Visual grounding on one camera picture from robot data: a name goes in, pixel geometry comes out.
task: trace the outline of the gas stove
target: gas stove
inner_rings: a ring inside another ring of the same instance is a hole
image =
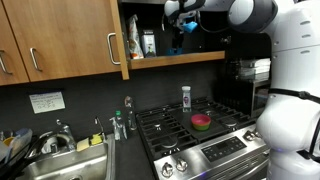
[[[193,128],[194,114],[211,118],[208,130]],[[255,121],[206,98],[193,100],[191,112],[173,104],[137,113],[156,178],[166,180],[232,179],[266,165],[268,148],[255,131]]]

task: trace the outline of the backsplash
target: backsplash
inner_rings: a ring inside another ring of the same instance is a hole
[[[202,62],[130,71],[130,80],[121,73],[101,74],[0,87],[0,130],[31,128],[42,134],[57,128],[56,120],[71,125],[76,140],[100,131],[98,116],[107,133],[109,119],[124,110],[124,98],[135,101],[136,111],[181,101],[183,85],[191,86],[191,97],[213,99],[214,84],[224,72],[224,61]],[[61,91],[66,108],[34,114],[29,95]]]

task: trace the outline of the stainless steel sink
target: stainless steel sink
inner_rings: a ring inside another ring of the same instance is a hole
[[[18,180],[113,180],[115,179],[114,135],[107,142],[77,152],[46,155],[29,164]]]

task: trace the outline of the oven door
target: oven door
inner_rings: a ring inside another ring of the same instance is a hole
[[[257,180],[267,176],[269,150],[215,174],[208,180]]]

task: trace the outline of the shelf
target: shelf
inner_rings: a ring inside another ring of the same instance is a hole
[[[177,56],[160,56],[128,61],[128,69],[144,69],[151,67],[170,66],[194,62],[224,60],[225,51],[191,53]]]

